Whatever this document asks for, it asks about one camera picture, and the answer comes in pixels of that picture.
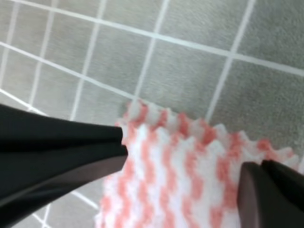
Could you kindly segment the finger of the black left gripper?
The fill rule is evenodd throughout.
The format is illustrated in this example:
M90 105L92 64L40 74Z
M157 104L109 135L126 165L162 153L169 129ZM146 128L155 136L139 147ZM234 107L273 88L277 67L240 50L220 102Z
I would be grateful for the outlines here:
M0 156L0 226L10 228L71 191L120 171L125 146L95 144Z
M72 147L122 141L115 126L71 122L0 106L0 145L3 147Z

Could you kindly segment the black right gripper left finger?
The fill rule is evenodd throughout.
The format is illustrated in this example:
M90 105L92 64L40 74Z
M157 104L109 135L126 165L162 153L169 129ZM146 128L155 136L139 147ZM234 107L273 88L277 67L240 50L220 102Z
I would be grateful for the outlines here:
M304 212L284 197L261 164L242 164L237 208L242 228L304 226Z

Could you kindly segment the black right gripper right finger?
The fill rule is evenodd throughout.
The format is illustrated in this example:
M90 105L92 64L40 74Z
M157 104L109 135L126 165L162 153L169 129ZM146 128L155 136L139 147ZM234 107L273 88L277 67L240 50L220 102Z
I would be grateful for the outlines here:
M261 167L270 176L284 197L304 211L304 176L273 160L262 161Z

